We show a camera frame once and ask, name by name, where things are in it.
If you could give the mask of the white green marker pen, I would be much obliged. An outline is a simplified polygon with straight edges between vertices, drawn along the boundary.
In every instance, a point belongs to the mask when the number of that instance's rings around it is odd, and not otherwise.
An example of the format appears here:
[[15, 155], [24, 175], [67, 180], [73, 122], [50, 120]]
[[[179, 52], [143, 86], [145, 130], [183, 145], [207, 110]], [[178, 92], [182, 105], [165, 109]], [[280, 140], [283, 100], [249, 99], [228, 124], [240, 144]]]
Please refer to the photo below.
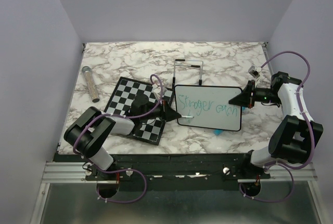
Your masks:
[[181, 118], [194, 118], [194, 116], [182, 115]]

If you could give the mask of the black framed whiteboard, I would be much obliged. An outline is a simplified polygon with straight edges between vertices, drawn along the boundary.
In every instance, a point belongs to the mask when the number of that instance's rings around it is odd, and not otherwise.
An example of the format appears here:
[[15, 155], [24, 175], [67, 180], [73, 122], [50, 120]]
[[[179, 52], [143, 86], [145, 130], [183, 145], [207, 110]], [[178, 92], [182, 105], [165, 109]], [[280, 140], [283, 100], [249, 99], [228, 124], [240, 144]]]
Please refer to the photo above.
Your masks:
[[242, 107], [228, 101], [242, 92], [235, 86], [175, 85], [175, 107], [182, 126], [240, 131]]

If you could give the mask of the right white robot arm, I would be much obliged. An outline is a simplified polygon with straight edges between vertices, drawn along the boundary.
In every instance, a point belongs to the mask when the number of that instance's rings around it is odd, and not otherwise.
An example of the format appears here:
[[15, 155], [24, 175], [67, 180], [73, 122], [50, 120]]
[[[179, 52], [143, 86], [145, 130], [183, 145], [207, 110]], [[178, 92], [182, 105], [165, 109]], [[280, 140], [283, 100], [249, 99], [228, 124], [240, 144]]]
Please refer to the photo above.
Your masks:
[[271, 77], [269, 88], [257, 87], [248, 81], [244, 90], [229, 100], [229, 104], [251, 109], [256, 102], [277, 104], [283, 120], [270, 138], [268, 146], [250, 152], [250, 160], [239, 165], [240, 174], [251, 178], [258, 167], [282, 164], [291, 169], [307, 166], [323, 133], [322, 124], [310, 116], [303, 98], [303, 82], [278, 72]]

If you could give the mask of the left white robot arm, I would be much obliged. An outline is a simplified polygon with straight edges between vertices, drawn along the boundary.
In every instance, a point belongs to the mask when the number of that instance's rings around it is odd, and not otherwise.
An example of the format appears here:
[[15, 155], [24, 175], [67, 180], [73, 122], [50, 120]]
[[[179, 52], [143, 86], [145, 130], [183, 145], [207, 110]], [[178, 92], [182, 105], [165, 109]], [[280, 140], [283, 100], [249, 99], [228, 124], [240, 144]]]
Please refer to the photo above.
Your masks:
[[104, 180], [115, 175], [114, 159], [103, 148], [110, 134], [125, 136], [139, 135], [143, 124], [148, 120], [160, 119], [170, 122], [181, 118], [164, 100], [153, 103], [145, 94], [136, 95], [125, 116], [99, 111], [89, 107], [65, 131], [64, 140], [73, 146], [73, 152], [84, 156], [98, 166], [97, 173]]

